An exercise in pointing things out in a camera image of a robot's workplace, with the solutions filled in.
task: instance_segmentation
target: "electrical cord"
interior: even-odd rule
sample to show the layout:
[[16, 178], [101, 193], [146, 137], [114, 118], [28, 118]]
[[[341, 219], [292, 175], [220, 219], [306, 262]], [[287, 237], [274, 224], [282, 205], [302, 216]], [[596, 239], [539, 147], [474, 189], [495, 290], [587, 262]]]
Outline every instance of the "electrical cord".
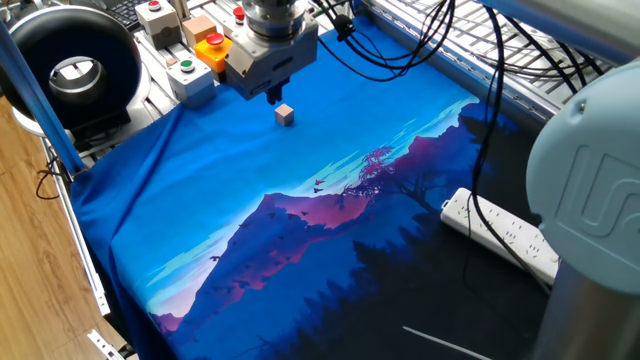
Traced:
[[[492, 61], [495, 62], [494, 59], [490, 58], [489, 56], [486, 55], [482, 55], [479, 53], [472, 53], [472, 55], [477, 56], [479, 58], [482, 58], [484, 60], [488, 60], [488, 61]], [[583, 61], [581, 63], [578, 64], [580, 66], [581, 69], [586, 69], [589, 67], [589, 63], [587, 61]], [[524, 66], [524, 65], [517, 65], [517, 64], [511, 64], [511, 63], [504, 63], [504, 66], [507, 67], [512, 67], [512, 68], [518, 68], [518, 69], [522, 69], [522, 70], [530, 70], [530, 71], [549, 71], [549, 68], [532, 68], [530, 66]], [[566, 66], [560, 66], [558, 65], [558, 67], [562, 70], [571, 70], [574, 69], [573, 65], [566, 65]]]
[[347, 44], [347, 46], [349, 46], [349, 48], [351, 48], [351, 50], [353, 50], [358, 56], [360, 56], [361, 58], [363, 58], [364, 60], [379, 66], [379, 67], [383, 67], [383, 68], [390, 68], [393, 70], [401, 70], [401, 73], [406, 73], [409, 69], [418, 66], [422, 63], [424, 63], [425, 61], [427, 61], [428, 59], [430, 59], [434, 54], [436, 54], [438, 52], [438, 50], [440, 49], [440, 47], [442, 47], [444, 40], [447, 38], [449, 31], [451, 30], [451, 25], [453, 24], [453, 14], [455, 11], [455, 0], [448, 0], [448, 6], [447, 6], [447, 10], [445, 11], [445, 14], [443, 16], [443, 19], [448, 17], [447, 20], [447, 25], [443, 31], [443, 35], [442, 38], [440, 39], [440, 41], [438, 41], [436, 43], [436, 45], [433, 47], [433, 49], [426, 55], [424, 56], [422, 59], [418, 60], [418, 61], [413, 61], [419, 54], [420, 50], [422, 49], [422, 47], [426, 46], [428, 44], [428, 42], [430, 41], [430, 38], [433, 37], [433, 35], [435, 35], [436, 33], [438, 33], [440, 31], [440, 28], [442, 27], [442, 25], [444, 24], [444, 21], [441, 21], [438, 26], [436, 27], [436, 29], [434, 30], [434, 34], [429, 36], [427, 39], [425, 39], [424, 42], [421, 43], [422, 47], [420, 48], [420, 50], [416, 49], [413, 54], [412, 54], [412, 58], [407, 62], [407, 64], [402, 65], [402, 66], [396, 66], [396, 65], [392, 65], [392, 66], [385, 66], [384, 63], [381, 63], [375, 59], [372, 59], [371, 57], [367, 56], [366, 54], [364, 54], [363, 52], [361, 52], [356, 46], [354, 46], [351, 41], [349, 41], [349, 39], [345, 40], [345, 43]]
[[[422, 48], [424, 48], [424, 46], [426, 45], [425, 43], [425, 37], [426, 34], [429, 32], [429, 29], [431, 29], [431, 26], [433, 25], [433, 22], [439, 17], [440, 12], [442, 11], [442, 8], [444, 7], [446, 3], [446, 0], [440, 1], [438, 4], [434, 5], [433, 8], [431, 8], [431, 11], [429, 11], [429, 13], [427, 13], [427, 15], [424, 17], [424, 20], [422, 21], [422, 25], [420, 26], [420, 36], [419, 36], [419, 41], [416, 44], [416, 49], [418, 49], [418, 51], [420, 51]], [[427, 20], [431, 18], [431, 26], [429, 27], [429, 29], [426, 31], [424, 30], [424, 26], [427, 23]], [[358, 44], [360, 47], [362, 47], [361, 44], [358, 43], [357, 39], [354, 38], [354, 42], [356, 42], [356, 44]], [[396, 60], [402, 60], [405, 58], [408, 58], [409, 56], [413, 55], [414, 52], [416, 51], [415, 49], [413, 51], [410, 51], [404, 55], [400, 55], [400, 56], [394, 56], [394, 57], [384, 57], [384, 56], [378, 56], [374, 53], [372, 53], [371, 51], [368, 51], [366, 48], [363, 47], [363, 50], [365, 50], [366, 52], [368, 52], [370, 55], [375, 56], [381, 60], [387, 60], [387, 61], [396, 61]]]
[[584, 61], [587, 62], [587, 64], [589, 64], [589, 66], [591, 66], [591, 68], [593, 69], [593, 71], [596, 72], [596, 74], [598, 74], [598, 76], [602, 76], [604, 75], [604, 71], [602, 71], [602, 68], [600, 66], [598, 66], [598, 64], [596, 63], [595, 60], [593, 60], [591, 58], [591, 56], [585, 54], [584, 52], [576, 49], [576, 52], [578, 54], [580, 54], [580, 56], [582, 56], [584, 58]]
[[557, 43], [562, 51], [567, 54], [567, 57], [569, 58], [571, 64], [573, 64], [573, 66], [576, 68], [576, 72], [578, 73], [578, 78], [580, 79], [580, 84], [582, 85], [582, 87], [587, 86], [587, 79], [584, 77], [584, 72], [582, 72], [582, 68], [580, 67], [580, 64], [578, 64], [578, 60], [576, 60], [576, 57], [573, 56], [573, 53], [565, 43], [562, 43], [560, 41], [557, 41]]
[[40, 181], [38, 182], [38, 186], [36, 187], [36, 196], [40, 200], [55, 200], [60, 197], [60, 195], [56, 195], [56, 196], [40, 195], [40, 188], [42, 188], [42, 185], [44, 184], [44, 180], [47, 178], [47, 176], [61, 176], [60, 173], [53, 171], [53, 163], [56, 162], [57, 160], [58, 160], [58, 156], [56, 155], [53, 157], [53, 159], [51, 159], [51, 161], [47, 163], [47, 170], [38, 171], [38, 174], [43, 174], [42, 177], [40, 178]]
[[573, 85], [571, 79], [569, 79], [569, 77], [567, 76], [567, 73], [565, 73], [564, 70], [562, 70], [560, 66], [558, 66], [555, 60], [553, 60], [549, 52], [545, 50], [542, 45], [540, 45], [540, 43], [536, 41], [536, 39], [534, 39], [533, 36], [531, 36], [531, 34], [529, 34], [524, 28], [522, 28], [522, 26], [520, 26], [520, 24], [518, 24], [518, 22], [515, 21], [512, 17], [506, 16], [504, 14], [502, 16], [504, 16], [504, 18], [507, 19], [507, 21], [511, 23], [511, 25], [513, 25], [513, 27], [516, 28], [516, 30], [518, 30], [520, 34], [522, 34], [522, 36], [524, 36], [527, 41], [529, 41], [529, 43], [531, 43], [531, 45], [533, 45], [540, 52], [540, 54], [542, 54], [542, 56], [544, 56], [544, 58], [551, 64], [551, 66], [553, 66], [558, 74], [560, 74], [562, 80], [565, 82], [565, 84], [567, 84], [571, 92], [577, 94], [578, 89], [576, 89], [575, 85]]
[[[445, 2], [446, 2], [446, 1], [442, 1], [442, 5], [441, 5], [441, 6], [439, 6], [438, 8], [440, 8], [440, 9], [441, 9], [441, 8], [444, 6]], [[327, 12], [327, 10], [326, 10], [325, 6], [322, 4], [322, 1], [321, 1], [321, 0], [316, 0], [316, 4], [317, 4], [318, 6], [320, 6], [320, 8], [321, 8], [323, 11]], [[327, 15], [327, 17], [329, 18], [329, 20], [331, 21], [331, 23], [334, 25], [334, 27], [336, 27], [336, 29], [337, 29], [338, 27], [336, 26], [336, 21], [335, 21], [335, 19], [333, 19], [333, 18], [332, 18], [331, 16], [329, 16], [329, 15]], [[409, 66], [409, 65], [411, 65], [411, 64], [414, 64], [414, 63], [413, 63], [413, 61], [414, 61], [414, 59], [418, 56], [418, 53], [420, 52], [420, 50], [422, 49], [422, 47], [424, 47], [424, 45], [426, 45], [426, 44], [430, 41], [430, 39], [431, 39], [431, 38], [433, 38], [433, 35], [435, 35], [435, 33], [437, 33], [437, 31], [438, 31], [438, 29], [439, 29], [439, 28], [438, 28], [438, 29], [436, 29], [432, 35], [429, 35], [429, 32], [430, 32], [430, 30], [431, 30], [431, 28], [432, 28], [432, 26], [433, 26], [433, 24], [434, 24], [435, 20], [436, 20], [436, 17], [433, 17], [433, 18], [431, 19], [431, 22], [429, 23], [429, 27], [428, 27], [428, 28], [427, 28], [427, 30], [425, 31], [423, 38], [419, 41], [418, 46], [416, 47], [416, 49], [411, 53], [411, 59], [409, 59], [409, 61], [407, 62], [407, 65], [405, 65], [404, 67], [396, 67], [397, 69], [400, 69], [401, 71], [400, 71], [399, 73], [396, 73], [395, 75], [393, 75], [393, 76], [389, 77], [389, 78], [376, 78], [376, 77], [372, 77], [372, 76], [369, 76], [369, 75], [367, 75], [367, 74], [364, 74], [363, 72], [361, 72], [361, 71], [359, 71], [358, 69], [354, 68], [353, 66], [349, 65], [346, 61], [344, 61], [342, 58], [340, 58], [340, 57], [339, 57], [335, 52], [333, 52], [333, 51], [332, 51], [332, 50], [327, 46], [327, 44], [326, 44], [326, 43], [325, 43], [321, 38], [318, 38], [318, 42], [320, 42], [320, 44], [321, 44], [321, 45], [322, 45], [322, 46], [323, 46], [323, 47], [324, 47], [324, 48], [329, 52], [329, 54], [331, 54], [334, 58], [336, 58], [336, 60], [338, 60], [341, 64], [343, 64], [345, 67], [347, 67], [349, 70], [353, 71], [354, 73], [356, 73], [356, 74], [358, 74], [358, 75], [360, 75], [360, 76], [362, 76], [362, 77], [364, 77], [364, 78], [366, 78], [366, 79], [368, 79], [368, 80], [371, 80], [371, 81], [376, 81], [376, 82], [387, 82], [387, 81], [391, 81], [391, 80], [394, 80], [394, 79], [396, 79], [396, 78], [398, 78], [398, 77], [400, 77], [400, 76], [405, 75], [405, 74], [407, 73], [408, 69], [409, 69], [409, 67], [408, 67], [408, 66]], [[440, 42], [439, 42], [439, 45], [440, 45], [440, 46], [441, 46], [441, 43], [442, 43], [442, 42], [444, 42], [444, 37], [443, 37], [443, 38], [440, 40]], [[428, 58], [430, 58], [431, 56], [433, 56], [433, 54], [435, 54], [435, 53], [437, 52], [437, 50], [439, 49], [439, 47], [440, 47], [440, 46], [436, 46], [436, 47], [434, 47], [434, 48], [432, 49], [432, 51], [431, 51], [429, 54], [427, 54], [427, 55], [425, 56], [425, 58], [423, 58], [421, 61], [426, 61], [426, 59], [428, 59]], [[390, 70], [393, 70], [393, 67], [388, 67], [388, 66], [381, 66], [381, 67], [383, 67], [383, 68], [387, 68], [387, 69], [390, 69]]]
[[[491, 226], [491, 224], [487, 221], [482, 210], [480, 208], [480, 204], [478, 203], [478, 183], [480, 181], [480, 176], [482, 175], [482, 167], [484, 165], [484, 161], [487, 157], [489, 143], [491, 141], [491, 135], [496, 127], [496, 123], [498, 120], [498, 114], [500, 111], [500, 105], [502, 102], [502, 90], [504, 88], [504, 64], [505, 64], [505, 56], [504, 56], [504, 42], [502, 39], [502, 31], [500, 28], [500, 24], [498, 23], [498, 19], [492, 8], [484, 6], [485, 10], [489, 14], [489, 18], [491, 23], [493, 24], [494, 31], [496, 33], [496, 40], [498, 44], [498, 64], [496, 65], [496, 94], [493, 101], [493, 112], [491, 114], [491, 120], [489, 121], [487, 132], [482, 139], [482, 143], [480, 145], [480, 150], [478, 151], [478, 157], [476, 158], [474, 168], [473, 168], [473, 177], [472, 177], [472, 185], [471, 185], [471, 197], [473, 200], [473, 205], [476, 209], [478, 217], [482, 224], [487, 228], [487, 230], [493, 235], [493, 237], [504, 247], [505, 250], [520, 264], [520, 266], [528, 272], [535, 281], [540, 285], [543, 291], [549, 295], [550, 290], [545, 285], [545, 283], [540, 279], [540, 277], [533, 271], [533, 269], [527, 264], [505, 241], [502, 237], [495, 231], [495, 229]], [[485, 113], [488, 112], [489, 103], [485, 104]]]
[[[370, 52], [370, 50], [366, 46], [362, 45], [362, 43], [360, 43], [358, 41], [358, 38], [356, 38], [355, 36], [352, 36], [353, 40], [356, 42], [356, 44], [358, 44], [358, 46], [360, 46], [362, 49], [366, 50], [367, 52], [370, 52], [372, 55], [380, 56], [380, 58], [383, 58], [382, 52], [380, 52], [380, 49], [378, 49], [376, 44], [373, 42], [373, 40], [371, 40], [371, 38], [367, 34], [361, 32], [361, 31], [358, 31], [358, 30], [356, 30], [355, 33], [360, 35], [360, 36], [362, 36], [362, 37], [364, 37], [365, 39], [367, 39], [367, 41], [371, 44], [373, 49], [376, 51], [377, 55], [376, 55], [376, 53]], [[383, 60], [383, 61], [384, 61], [385, 64], [389, 65], [389, 62], [387, 60]], [[391, 73], [393, 75], [396, 74], [396, 72], [391, 70], [391, 69], [389, 69], [389, 71], [391, 71]]]

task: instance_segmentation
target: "red button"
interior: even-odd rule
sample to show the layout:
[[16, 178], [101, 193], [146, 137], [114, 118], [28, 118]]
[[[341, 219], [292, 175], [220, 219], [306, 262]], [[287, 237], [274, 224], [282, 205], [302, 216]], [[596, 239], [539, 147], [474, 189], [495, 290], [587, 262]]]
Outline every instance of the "red button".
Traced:
[[160, 10], [160, 2], [159, 1], [149, 1], [149, 10], [155, 11]]
[[207, 44], [211, 46], [222, 45], [224, 42], [224, 35], [220, 33], [211, 33], [207, 35]]
[[236, 19], [240, 21], [244, 20], [244, 10], [242, 10], [242, 7], [240, 6], [233, 9], [233, 15], [235, 15]]

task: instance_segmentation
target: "green button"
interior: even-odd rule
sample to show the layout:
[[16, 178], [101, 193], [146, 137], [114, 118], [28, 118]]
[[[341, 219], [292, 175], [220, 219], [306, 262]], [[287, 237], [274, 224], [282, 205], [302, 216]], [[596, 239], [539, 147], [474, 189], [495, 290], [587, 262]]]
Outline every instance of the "green button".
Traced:
[[182, 72], [192, 72], [195, 68], [191, 60], [183, 60], [180, 62], [180, 70], [182, 70]]

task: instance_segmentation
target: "white cable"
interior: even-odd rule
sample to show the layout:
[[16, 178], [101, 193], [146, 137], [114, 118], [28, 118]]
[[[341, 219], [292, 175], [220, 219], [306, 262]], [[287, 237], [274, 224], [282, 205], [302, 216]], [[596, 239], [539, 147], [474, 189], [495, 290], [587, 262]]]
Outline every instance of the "white cable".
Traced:
[[429, 335], [427, 335], [427, 334], [423, 334], [423, 333], [421, 333], [420, 331], [413, 330], [412, 328], [409, 328], [409, 327], [406, 327], [406, 326], [403, 326], [402, 328], [403, 328], [403, 329], [405, 329], [405, 330], [407, 330], [407, 331], [408, 331], [408, 332], [410, 332], [410, 333], [414, 333], [414, 334], [416, 334], [416, 335], [418, 335], [418, 336], [422, 336], [422, 337], [423, 337], [423, 338], [425, 338], [425, 339], [429, 339], [429, 340], [431, 340], [431, 341], [433, 341], [433, 342], [437, 342], [438, 344], [442, 344], [442, 345], [444, 345], [444, 346], [448, 346], [448, 347], [450, 347], [450, 348], [452, 348], [452, 349], [458, 350], [458, 351], [460, 351], [460, 352], [462, 352], [462, 353], [465, 353], [465, 354], [467, 354], [467, 355], [469, 355], [469, 356], [473, 356], [473, 357], [474, 357], [474, 358], [476, 358], [476, 359], [480, 359], [480, 360], [491, 360], [491, 359], [489, 359], [489, 358], [488, 358], [488, 357], [486, 357], [486, 356], [482, 356], [482, 355], [480, 355], [480, 354], [474, 353], [474, 352], [473, 352], [473, 351], [471, 351], [471, 350], [467, 350], [467, 349], [465, 349], [465, 348], [463, 348], [463, 347], [460, 347], [460, 346], [458, 346], [458, 345], [453, 345], [453, 344], [451, 344], [451, 343], [448, 343], [448, 342], [446, 342], [446, 341], [444, 341], [444, 340], [440, 340], [440, 339], [435, 338], [435, 337], [433, 337], [433, 336], [429, 336]]

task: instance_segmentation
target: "power socket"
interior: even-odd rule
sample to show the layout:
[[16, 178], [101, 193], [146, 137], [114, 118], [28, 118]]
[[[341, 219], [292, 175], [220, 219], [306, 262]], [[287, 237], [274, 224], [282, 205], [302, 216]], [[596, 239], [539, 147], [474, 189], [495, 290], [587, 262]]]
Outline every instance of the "power socket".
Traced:
[[[491, 227], [544, 282], [552, 285], [558, 272], [560, 257], [549, 246], [540, 230], [480, 196], [478, 196], [478, 204]], [[464, 235], [469, 235], [469, 217], [471, 218], [471, 239], [520, 267], [482, 224], [473, 205], [471, 191], [460, 188], [450, 200], [442, 204], [440, 220]]]

